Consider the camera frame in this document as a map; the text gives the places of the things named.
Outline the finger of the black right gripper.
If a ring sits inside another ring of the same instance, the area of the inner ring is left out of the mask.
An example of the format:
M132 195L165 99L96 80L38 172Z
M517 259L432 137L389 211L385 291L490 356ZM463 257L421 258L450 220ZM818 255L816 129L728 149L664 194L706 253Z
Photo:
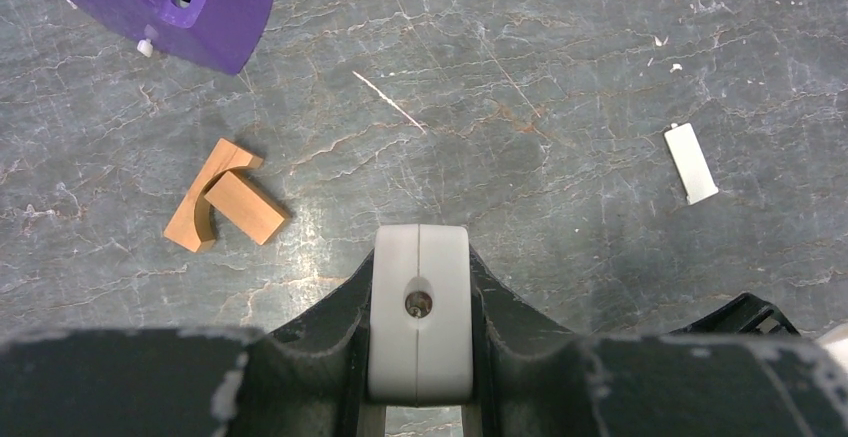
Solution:
M705 317L673 331L683 333L794 335L800 332L773 303L745 292Z

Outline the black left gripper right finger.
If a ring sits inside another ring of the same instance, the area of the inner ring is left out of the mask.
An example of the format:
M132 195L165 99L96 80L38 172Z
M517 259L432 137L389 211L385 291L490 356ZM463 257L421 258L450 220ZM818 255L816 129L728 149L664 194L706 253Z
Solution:
M843 436L847 374L794 335L580 334L470 257L473 436Z

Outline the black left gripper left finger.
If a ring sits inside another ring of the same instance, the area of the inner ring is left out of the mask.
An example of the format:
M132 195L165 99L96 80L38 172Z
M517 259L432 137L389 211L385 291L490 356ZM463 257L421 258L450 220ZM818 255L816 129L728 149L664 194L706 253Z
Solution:
M42 328L1 344L5 436L357 436L373 262L280 328Z

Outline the white remote control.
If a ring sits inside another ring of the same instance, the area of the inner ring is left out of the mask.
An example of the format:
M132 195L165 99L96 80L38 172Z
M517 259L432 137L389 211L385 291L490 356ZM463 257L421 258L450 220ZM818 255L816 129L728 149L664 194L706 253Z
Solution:
M460 405L473 392L470 247L465 228L376 233L368 394L396 406Z

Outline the white battery cover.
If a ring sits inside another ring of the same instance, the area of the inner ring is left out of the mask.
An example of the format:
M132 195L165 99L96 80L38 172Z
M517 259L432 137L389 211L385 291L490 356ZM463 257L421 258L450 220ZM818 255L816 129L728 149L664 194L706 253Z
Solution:
M688 205L718 193L705 155L690 123L672 123L664 139L686 192Z

